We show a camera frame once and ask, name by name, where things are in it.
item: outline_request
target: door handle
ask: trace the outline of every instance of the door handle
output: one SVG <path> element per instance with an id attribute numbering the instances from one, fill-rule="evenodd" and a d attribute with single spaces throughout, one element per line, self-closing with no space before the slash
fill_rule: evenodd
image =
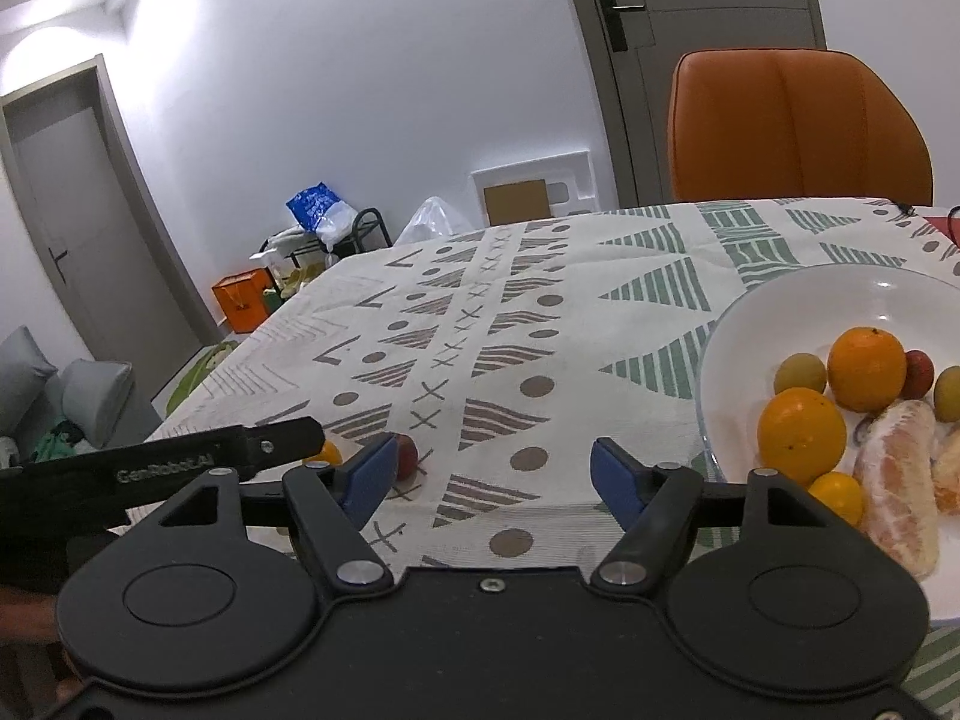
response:
<path id="1" fill-rule="evenodd" d="M 64 257 L 68 255 L 70 252 L 68 250 L 63 250 L 60 254 L 54 254 L 54 250 L 52 250 L 50 247 L 47 247 L 47 251 L 49 251 L 50 256 L 54 258 L 54 268 L 56 268 L 56 272 L 59 274 L 61 281 L 64 282 L 64 284 L 66 284 L 66 279 L 64 278 L 64 272 L 59 269 L 59 261 L 64 259 Z"/>
<path id="2" fill-rule="evenodd" d="M 618 5 L 616 0 L 597 0 L 603 12 L 603 20 L 607 25 L 607 34 L 610 36 L 610 50 L 625 52 L 630 50 L 627 44 L 627 35 L 623 31 L 623 22 L 620 16 L 624 13 L 642 13 L 646 5 Z"/>

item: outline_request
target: patterned tablecloth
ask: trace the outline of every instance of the patterned tablecloth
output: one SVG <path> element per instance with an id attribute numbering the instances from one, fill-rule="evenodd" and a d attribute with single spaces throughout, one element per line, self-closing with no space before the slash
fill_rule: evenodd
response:
<path id="1" fill-rule="evenodd" d="M 404 432 L 419 472 L 365 532 L 393 570 L 592 569 L 620 536 L 590 485 L 593 440 L 706 474 L 693 396 L 710 329 L 744 290 L 824 263 L 960 286 L 957 248 L 886 200 L 717 201 L 494 227 L 344 260 L 157 437 L 312 415 L 346 456 L 378 431 Z M 701 548 L 733 538 L 702 532 Z M 960 631 L 930 634 L 906 686 L 944 714 L 960 707 Z"/>

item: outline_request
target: orange chair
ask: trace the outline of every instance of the orange chair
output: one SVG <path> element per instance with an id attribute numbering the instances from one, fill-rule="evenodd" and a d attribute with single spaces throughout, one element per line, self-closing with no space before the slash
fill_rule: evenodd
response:
<path id="1" fill-rule="evenodd" d="M 685 55 L 667 124 L 676 199 L 888 197 L 933 204 L 923 135 L 877 75 L 840 52 Z"/>

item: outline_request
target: orange box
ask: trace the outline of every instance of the orange box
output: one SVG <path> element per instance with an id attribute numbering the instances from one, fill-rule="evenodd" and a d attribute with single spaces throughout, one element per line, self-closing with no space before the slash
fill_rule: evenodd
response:
<path id="1" fill-rule="evenodd" d="M 263 290 L 268 287 L 272 287 L 270 274 L 262 268 L 227 276 L 213 285 L 213 295 L 234 333 L 253 333 L 270 316 L 263 303 Z"/>

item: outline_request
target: screw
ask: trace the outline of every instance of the screw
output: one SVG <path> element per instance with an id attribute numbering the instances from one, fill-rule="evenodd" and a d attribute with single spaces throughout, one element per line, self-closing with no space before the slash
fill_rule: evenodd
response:
<path id="1" fill-rule="evenodd" d="M 496 577 L 487 577 L 480 580 L 480 589 L 484 592 L 503 592 L 507 589 L 507 583 Z"/>
<path id="2" fill-rule="evenodd" d="M 647 578 L 647 569 L 631 560 L 613 560 L 600 566 L 600 579 L 607 584 L 639 584 Z"/>
<path id="3" fill-rule="evenodd" d="M 348 560 L 337 569 L 337 579 L 347 584 L 373 584 L 383 573 L 383 566 L 378 562 Z"/>

